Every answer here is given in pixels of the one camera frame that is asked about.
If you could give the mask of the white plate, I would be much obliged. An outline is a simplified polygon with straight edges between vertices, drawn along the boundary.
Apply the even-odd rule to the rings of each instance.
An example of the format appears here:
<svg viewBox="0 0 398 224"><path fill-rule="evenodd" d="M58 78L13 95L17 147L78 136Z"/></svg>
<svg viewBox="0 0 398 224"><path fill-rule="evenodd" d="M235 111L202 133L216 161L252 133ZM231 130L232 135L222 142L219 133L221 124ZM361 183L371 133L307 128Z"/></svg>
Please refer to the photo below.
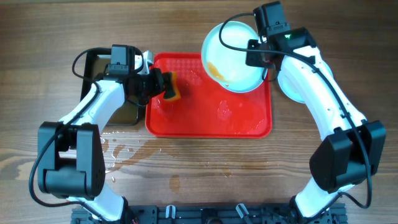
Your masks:
<svg viewBox="0 0 398 224"><path fill-rule="evenodd" d="M201 62L208 76L235 93L246 93L259 87L263 83L262 73L267 69L247 65L246 52L229 49L220 42L246 49L252 39L258 43L254 29L243 22L231 21L225 26L214 27L201 48Z"/></svg>
<svg viewBox="0 0 398 224"><path fill-rule="evenodd" d="M283 60L277 80L281 90L296 102L312 106L335 103L335 97L323 78L297 59L287 57Z"/></svg>

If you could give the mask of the orange green sponge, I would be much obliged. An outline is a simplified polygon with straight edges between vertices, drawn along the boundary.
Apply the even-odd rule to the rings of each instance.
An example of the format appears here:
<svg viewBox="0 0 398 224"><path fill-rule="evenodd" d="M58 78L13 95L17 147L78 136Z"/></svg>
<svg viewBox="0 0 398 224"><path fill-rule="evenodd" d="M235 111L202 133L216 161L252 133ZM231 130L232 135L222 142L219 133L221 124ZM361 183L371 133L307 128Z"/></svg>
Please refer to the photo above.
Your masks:
<svg viewBox="0 0 398 224"><path fill-rule="evenodd" d="M162 74L164 79L164 96L165 101L176 101L181 98L177 86L177 73L167 72Z"/></svg>

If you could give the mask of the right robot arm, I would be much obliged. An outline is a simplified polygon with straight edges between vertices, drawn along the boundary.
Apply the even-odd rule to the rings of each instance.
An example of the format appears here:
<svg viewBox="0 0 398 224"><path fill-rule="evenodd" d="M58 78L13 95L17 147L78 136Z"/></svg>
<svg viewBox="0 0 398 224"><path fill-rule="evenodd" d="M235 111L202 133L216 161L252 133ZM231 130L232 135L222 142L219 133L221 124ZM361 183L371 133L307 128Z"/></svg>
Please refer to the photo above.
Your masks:
<svg viewBox="0 0 398 224"><path fill-rule="evenodd" d="M309 161L311 179L290 201L292 218L309 223L341 196L369 208L372 176L386 140L383 124L369 122L351 104L306 28L249 39L246 50L257 65L273 65L278 81L287 82L300 95L322 140Z"/></svg>

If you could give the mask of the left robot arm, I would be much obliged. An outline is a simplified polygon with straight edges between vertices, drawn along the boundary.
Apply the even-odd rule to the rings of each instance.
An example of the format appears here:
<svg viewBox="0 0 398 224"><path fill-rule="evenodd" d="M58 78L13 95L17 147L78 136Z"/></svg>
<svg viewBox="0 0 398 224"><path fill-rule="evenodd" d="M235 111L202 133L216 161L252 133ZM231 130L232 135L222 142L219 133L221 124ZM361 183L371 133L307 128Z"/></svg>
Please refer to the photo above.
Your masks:
<svg viewBox="0 0 398 224"><path fill-rule="evenodd" d="M76 108L57 122L44 122L38 130L38 155L29 177L30 196L49 207L34 192L63 199L57 207L79 205L100 223L134 223L127 200L106 185L100 134L112 115L135 96L138 107L149 99L173 91L174 74L152 68L154 55L129 45L98 48L110 63L94 78L85 77L90 91Z"/></svg>

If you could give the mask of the black water tray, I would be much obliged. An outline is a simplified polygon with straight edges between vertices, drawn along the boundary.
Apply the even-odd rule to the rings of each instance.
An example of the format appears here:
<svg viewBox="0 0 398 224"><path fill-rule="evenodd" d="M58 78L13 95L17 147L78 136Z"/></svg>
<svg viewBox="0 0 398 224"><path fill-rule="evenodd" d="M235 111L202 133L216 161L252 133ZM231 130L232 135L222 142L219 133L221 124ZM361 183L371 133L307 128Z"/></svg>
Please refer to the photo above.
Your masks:
<svg viewBox="0 0 398 224"><path fill-rule="evenodd" d="M107 50L93 50L86 54L84 77L90 80L104 71L105 66L111 62L111 52ZM135 126L144 119L146 109L125 101L109 119L108 125Z"/></svg>

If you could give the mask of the red plastic tray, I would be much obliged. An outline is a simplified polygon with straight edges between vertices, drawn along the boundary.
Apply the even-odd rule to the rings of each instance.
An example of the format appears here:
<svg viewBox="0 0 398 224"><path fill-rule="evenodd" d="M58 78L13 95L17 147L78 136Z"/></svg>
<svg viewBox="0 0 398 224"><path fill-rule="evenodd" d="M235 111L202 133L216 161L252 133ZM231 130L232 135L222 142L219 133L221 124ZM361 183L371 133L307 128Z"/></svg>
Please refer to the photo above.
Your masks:
<svg viewBox="0 0 398 224"><path fill-rule="evenodd" d="M155 68L176 72L181 98L152 98L145 125L157 137L263 138L272 130L271 87L268 82L249 93L233 93L205 72L199 53L164 52Z"/></svg>

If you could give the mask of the black mounting rail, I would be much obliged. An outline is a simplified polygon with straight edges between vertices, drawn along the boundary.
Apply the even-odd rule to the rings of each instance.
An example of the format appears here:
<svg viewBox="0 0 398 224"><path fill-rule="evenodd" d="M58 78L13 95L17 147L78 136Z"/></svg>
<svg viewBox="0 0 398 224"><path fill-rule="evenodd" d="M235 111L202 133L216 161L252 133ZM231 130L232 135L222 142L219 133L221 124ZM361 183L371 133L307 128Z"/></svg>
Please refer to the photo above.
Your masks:
<svg viewBox="0 0 398 224"><path fill-rule="evenodd" d="M247 206L247 215L241 218L237 206L214 207L156 207L130 206L133 211L133 221L127 223L293 223L298 215L289 214L287 203L267 203L264 205ZM70 223L104 223L96 220L83 208L72 210ZM346 207L343 203L332 205L321 217L309 223L340 223L347 224Z"/></svg>

